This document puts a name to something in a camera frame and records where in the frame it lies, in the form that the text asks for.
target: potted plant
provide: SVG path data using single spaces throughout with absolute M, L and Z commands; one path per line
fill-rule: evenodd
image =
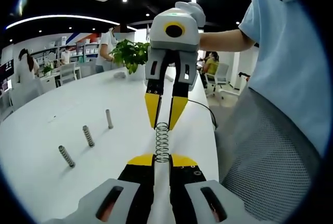
M 52 65 L 51 64 L 46 64 L 44 66 L 44 69 L 43 69 L 44 76 L 50 76 L 52 70 L 53 70 Z
M 132 80 L 141 80 L 144 76 L 144 64 L 148 60 L 149 43 L 134 43 L 127 39 L 119 42 L 111 51 L 114 62 L 125 64 Z

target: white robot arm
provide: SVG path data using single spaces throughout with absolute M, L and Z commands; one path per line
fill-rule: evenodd
M 205 21 L 206 17 L 198 4 L 177 2 L 175 8 L 158 14 L 152 23 L 145 95 L 152 128 L 155 128 L 158 120 L 164 76 L 169 64 L 175 63 L 176 66 L 169 117 L 170 130 L 174 128 L 186 106 L 188 91 L 192 90 L 197 77 L 196 61 L 200 43 L 198 27 L 203 27 Z

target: metal spring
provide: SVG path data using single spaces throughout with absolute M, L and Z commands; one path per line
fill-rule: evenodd
M 67 161 L 68 165 L 70 167 L 75 167 L 75 162 L 72 160 L 72 158 L 69 156 L 67 153 L 66 149 L 64 146 L 59 146 L 59 151 L 62 154 L 63 158 Z
M 85 135 L 85 138 L 87 139 L 87 141 L 88 141 L 88 144 L 89 144 L 89 146 L 90 147 L 93 147 L 93 146 L 95 146 L 95 143 L 94 143 L 94 141 L 93 141 L 93 138 L 92 138 L 92 136 L 90 135 L 90 132 L 89 132 L 89 128 L 88 128 L 88 126 L 83 126 L 83 133 L 84 133 L 84 135 Z
M 156 124 L 156 160 L 158 163 L 169 161 L 169 126 L 165 122 Z

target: mesh chair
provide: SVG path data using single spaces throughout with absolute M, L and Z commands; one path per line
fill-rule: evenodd
M 66 64 L 60 67 L 60 85 L 62 86 L 67 82 L 77 80 L 75 74 L 76 63 Z
M 216 90 L 216 86 L 220 86 L 222 88 L 223 84 L 227 84 L 227 73 L 228 73 L 229 65 L 224 64 L 224 63 L 219 63 L 219 66 L 217 67 L 215 75 L 212 74 L 204 74 L 207 85 L 210 84 L 214 86 L 213 92 L 208 94 L 212 95 L 214 94 Z
M 320 156 L 273 104 L 245 88 L 215 132 L 220 182 L 258 220 L 284 221 L 300 204 Z
M 39 78 L 36 78 L 27 84 L 17 84 L 13 90 L 9 91 L 10 103 L 13 110 L 18 110 L 43 93 L 42 83 Z

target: floor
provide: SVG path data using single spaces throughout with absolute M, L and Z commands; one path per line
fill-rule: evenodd
M 223 85 L 222 88 L 224 90 L 228 90 L 231 92 L 239 93 L 239 90 L 233 89 L 229 84 Z M 213 86 L 208 86 L 206 90 L 206 94 L 213 92 Z M 224 106 L 224 107 L 233 107 L 235 106 L 238 98 L 233 95 L 228 95 L 223 92 L 215 93 L 215 95 L 211 95 L 207 97 L 208 105 L 209 106 Z
M 238 90 L 233 89 L 229 84 L 227 85 L 223 85 L 222 88 L 224 90 L 228 90 L 234 93 L 239 93 Z M 213 87 L 212 86 L 208 86 L 207 90 L 206 90 L 206 94 L 213 92 Z M 226 93 L 215 93 L 215 95 L 210 95 L 207 97 L 207 101 L 209 104 L 209 107 L 211 107 L 211 109 L 213 111 L 215 111 L 216 114 L 216 109 L 213 109 L 214 107 L 216 108 L 216 106 L 222 106 L 224 108 L 231 108 L 234 107 L 237 103 L 238 97 L 234 96 L 234 95 L 229 95 Z M 215 115 L 217 121 L 221 122 L 221 119 L 219 119 L 218 115 Z M 227 175 L 233 161 L 233 152 L 231 151 L 230 147 L 232 147 L 233 144 L 232 143 L 220 143 L 219 147 L 217 147 L 218 149 L 218 154 L 219 154 L 219 176 L 220 176 L 220 180 L 222 181 L 223 178 Z

